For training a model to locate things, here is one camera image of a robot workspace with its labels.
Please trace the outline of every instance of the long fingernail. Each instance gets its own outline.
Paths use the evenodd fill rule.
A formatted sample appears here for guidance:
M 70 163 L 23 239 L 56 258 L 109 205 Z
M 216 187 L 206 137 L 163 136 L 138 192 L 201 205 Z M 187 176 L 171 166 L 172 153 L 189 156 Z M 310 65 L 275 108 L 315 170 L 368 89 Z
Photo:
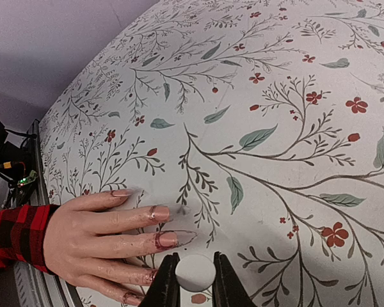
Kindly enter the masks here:
M 167 223 L 181 220 L 191 213 L 191 209 L 184 205 L 165 203 L 151 207 L 150 218 L 154 221 Z
M 155 245 L 158 250 L 166 251 L 191 243 L 197 237 L 196 232 L 170 230 L 156 234 Z
M 124 304 L 138 306 L 142 303 L 142 299 L 142 297 L 136 296 L 135 294 L 127 293 L 124 295 Z
M 134 194 L 133 190 L 116 190 L 111 191 L 111 195 L 114 197 L 128 197 Z

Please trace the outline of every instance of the floral tablecloth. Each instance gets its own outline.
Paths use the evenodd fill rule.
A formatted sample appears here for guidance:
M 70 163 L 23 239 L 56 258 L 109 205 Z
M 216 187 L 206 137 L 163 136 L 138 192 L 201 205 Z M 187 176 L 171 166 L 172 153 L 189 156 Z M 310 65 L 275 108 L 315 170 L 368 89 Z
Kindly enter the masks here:
M 41 134 L 53 202 L 189 206 L 180 255 L 227 254 L 257 306 L 384 306 L 384 0 L 162 0 Z

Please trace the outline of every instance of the red plaid sleeve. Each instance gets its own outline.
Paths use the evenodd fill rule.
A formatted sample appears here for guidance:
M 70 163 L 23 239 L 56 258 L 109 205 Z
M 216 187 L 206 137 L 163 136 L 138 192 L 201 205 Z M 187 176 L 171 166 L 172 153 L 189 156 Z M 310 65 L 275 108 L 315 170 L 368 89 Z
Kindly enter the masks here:
M 25 205 L 0 212 L 0 270 L 18 260 L 49 272 L 44 262 L 43 242 L 49 218 L 57 208 Z

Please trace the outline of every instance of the white round object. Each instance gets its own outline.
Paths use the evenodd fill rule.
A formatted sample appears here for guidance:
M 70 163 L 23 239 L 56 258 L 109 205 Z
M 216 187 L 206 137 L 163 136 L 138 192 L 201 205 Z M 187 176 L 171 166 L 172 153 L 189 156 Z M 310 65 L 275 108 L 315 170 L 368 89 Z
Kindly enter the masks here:
M 179 285 L 190 292 L 202 292 L 214 282 L 216 268 L 203 255 L 189 255 L 183 258 L 175 270 Z

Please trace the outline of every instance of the red berry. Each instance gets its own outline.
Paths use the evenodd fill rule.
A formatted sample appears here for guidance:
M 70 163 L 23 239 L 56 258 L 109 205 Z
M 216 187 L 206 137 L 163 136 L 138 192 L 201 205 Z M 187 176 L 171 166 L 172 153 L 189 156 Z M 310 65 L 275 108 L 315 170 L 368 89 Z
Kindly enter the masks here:
M 358 133 L 353 133 L 348 136 L 349 142 L 357 142 L 360 139 L 360 135 Z
M 155 155 L 157 152 L 158 152 L 158 149 L 156 149 L 156 148 L 151 149 L 151 150 L 147 153 L 147 156 L 148 156 L 148 157 L 151 157 L 151 156 Z
M 192 304 L 203 304 L 206 303 L 207 298 L 203 294 L 195 294 L 191 297 Z

